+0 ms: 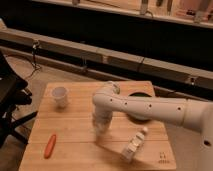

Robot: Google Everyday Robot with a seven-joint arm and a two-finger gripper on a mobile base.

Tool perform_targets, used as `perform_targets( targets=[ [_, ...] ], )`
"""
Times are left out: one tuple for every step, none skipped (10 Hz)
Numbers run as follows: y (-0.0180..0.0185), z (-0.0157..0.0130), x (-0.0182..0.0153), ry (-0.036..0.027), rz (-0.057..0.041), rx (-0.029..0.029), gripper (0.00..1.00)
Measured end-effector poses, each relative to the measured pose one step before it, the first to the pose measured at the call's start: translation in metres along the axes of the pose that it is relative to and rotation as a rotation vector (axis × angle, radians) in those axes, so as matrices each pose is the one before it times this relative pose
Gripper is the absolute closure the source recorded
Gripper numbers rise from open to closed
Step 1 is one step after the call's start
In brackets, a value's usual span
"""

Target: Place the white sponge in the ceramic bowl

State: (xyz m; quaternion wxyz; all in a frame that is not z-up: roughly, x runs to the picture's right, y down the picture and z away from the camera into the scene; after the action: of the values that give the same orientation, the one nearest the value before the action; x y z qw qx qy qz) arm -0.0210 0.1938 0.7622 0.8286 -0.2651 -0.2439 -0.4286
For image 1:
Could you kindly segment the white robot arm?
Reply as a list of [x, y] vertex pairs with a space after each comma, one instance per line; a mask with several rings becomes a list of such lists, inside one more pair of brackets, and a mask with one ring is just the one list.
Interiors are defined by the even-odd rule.
[[185, 98], [123, 96], [109, 81], [92, 97], [93, 125], [97, 135], [107, 131], [114, 112], [148, 118], [197, 131], [201, 134], [197, 171], [213, 171], [213, 102]]

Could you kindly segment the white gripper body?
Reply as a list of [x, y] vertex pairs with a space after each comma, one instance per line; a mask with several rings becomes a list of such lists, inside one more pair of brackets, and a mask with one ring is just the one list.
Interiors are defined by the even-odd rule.
[[108, 130], [111, 120], [111, 115], [93, 114], [92, 123], [97, 136], [104, 134]]

